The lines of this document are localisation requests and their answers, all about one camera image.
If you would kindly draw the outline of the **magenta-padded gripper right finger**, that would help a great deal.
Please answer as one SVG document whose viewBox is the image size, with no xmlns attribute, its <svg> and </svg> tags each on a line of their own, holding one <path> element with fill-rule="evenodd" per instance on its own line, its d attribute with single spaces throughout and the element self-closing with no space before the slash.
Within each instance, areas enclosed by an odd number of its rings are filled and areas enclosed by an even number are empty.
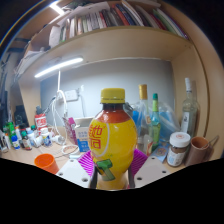
<svg viewBox="0 0 224 224">
<path fill-rule="evenodd" d="M 155 156 L 147 157 L 134 150 L 133 161 L 128 168 L 129 188 L 143 187 L 168 175 L 168 169 Z"/>
</svg>

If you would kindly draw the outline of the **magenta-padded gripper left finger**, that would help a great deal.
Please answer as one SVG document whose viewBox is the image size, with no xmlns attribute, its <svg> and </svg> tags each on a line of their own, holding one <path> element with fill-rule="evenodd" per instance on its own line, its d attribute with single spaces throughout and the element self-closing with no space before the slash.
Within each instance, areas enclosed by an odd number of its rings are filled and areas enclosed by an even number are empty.
<svg viewBox="0 0 224 224">
<path fill-rule="evenodd" d="M 97 185 L 97 172 L 90 152 L 79 159 L 69 159 L 56 175 L 83 188 L 95 189 Z"/>
</svg>

